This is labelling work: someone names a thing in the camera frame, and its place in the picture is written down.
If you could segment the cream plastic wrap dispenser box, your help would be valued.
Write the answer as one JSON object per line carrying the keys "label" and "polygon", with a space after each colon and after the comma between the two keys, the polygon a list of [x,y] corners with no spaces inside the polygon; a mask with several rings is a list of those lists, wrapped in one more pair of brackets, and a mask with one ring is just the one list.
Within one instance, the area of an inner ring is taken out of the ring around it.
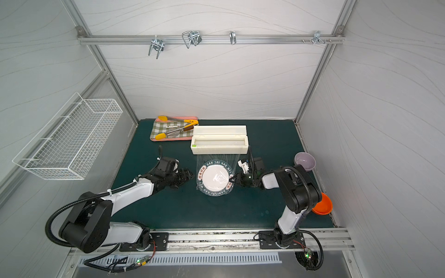
{"label": "cream plastic wrap dispenser box", "polygon": [[249,150],[247,127],[195,126],[191,150],[194,155],[245,155]]}

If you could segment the clear plastic wrap sheet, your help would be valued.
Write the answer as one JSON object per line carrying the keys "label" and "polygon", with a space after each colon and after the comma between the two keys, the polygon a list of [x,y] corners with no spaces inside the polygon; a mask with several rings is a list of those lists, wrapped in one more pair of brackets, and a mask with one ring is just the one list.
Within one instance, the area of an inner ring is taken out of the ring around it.
{"label": "clear plastic wrap sheet", "polygon": [[229,194],[234,187],[240,160],[239,154],[211,154],[197,156],[197,190],[210,197]]}

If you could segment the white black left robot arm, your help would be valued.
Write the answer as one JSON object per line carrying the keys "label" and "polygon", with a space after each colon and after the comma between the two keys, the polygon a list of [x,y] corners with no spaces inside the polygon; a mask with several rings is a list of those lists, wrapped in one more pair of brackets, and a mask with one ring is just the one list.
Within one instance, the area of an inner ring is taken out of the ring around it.
{"label": "white black left robot arm", "polygon": [[52,220],[45,227],[47,237],[55,244],[75,247],[92,253],[103,246],[120,244],[131,251],[151,247],[150,228],[137,220],[118,221],[116,215],[165,188],[177,189],[193,179],[188,168],[181,168],[177,159],[162,157],[147,173],[132,182],[104,193],[83,193],[78,200],[53,213],[52,219],[66,212],[58,234],[52,230]]}

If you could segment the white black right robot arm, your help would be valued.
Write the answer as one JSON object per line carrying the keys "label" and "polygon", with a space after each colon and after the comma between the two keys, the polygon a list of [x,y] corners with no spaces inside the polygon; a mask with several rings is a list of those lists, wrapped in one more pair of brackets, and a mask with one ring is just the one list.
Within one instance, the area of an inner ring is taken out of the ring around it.
{"label": "white black right robot arm", "polygon": [[241,172],[231,177],[229,182],[262,190],[280,190],[285,209],[275,224],[272,238],[278,247],[290,247],[301,233],[301,223],[322,201],[322,192],[308,174],[307,168],[296,163],[277,170],[267,170],[261,158],[242,159],[238,166]]}

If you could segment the white plate green rim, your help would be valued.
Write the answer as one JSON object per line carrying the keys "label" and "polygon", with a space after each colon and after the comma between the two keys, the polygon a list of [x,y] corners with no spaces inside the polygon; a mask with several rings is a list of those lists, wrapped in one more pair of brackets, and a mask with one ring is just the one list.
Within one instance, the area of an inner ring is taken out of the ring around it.
{"label": "white plate green rim", "polygon": [[229,194],[234,187],[230,182],[235,176],[234,169],[225,161],[209,160],[198,168],[197,174],[197,190],[207,196],[223,196]]}

